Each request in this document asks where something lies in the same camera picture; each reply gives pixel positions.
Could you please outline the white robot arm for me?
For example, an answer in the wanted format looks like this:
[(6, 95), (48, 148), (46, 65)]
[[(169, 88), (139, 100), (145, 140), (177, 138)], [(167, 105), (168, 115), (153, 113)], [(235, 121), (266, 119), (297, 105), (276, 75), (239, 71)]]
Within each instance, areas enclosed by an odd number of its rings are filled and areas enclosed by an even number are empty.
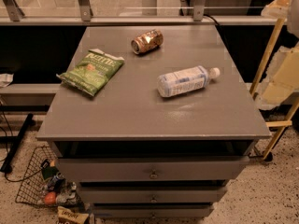
[[(287, 31), (299, 37), (299, 0), (274, 0), (261, 12), (266, 18), (286, 19)], [(299, 48), (280, 46), (257, 89), (258, 109), (271, 110), (283, 103), (299, 88)]]

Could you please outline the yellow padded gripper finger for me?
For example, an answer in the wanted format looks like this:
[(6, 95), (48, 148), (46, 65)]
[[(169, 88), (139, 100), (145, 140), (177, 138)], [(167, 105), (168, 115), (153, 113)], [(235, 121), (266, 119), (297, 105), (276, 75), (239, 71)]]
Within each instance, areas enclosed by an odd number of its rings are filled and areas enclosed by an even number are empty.
[(274, 0), (266, 5), (261, 15), (265, 18), (286, 19), (291, 0)]
[(261, 110), (271, 110), (281, 105), (298, 88), (299, 48), (281, 46), (258, 87), (255, 104)]

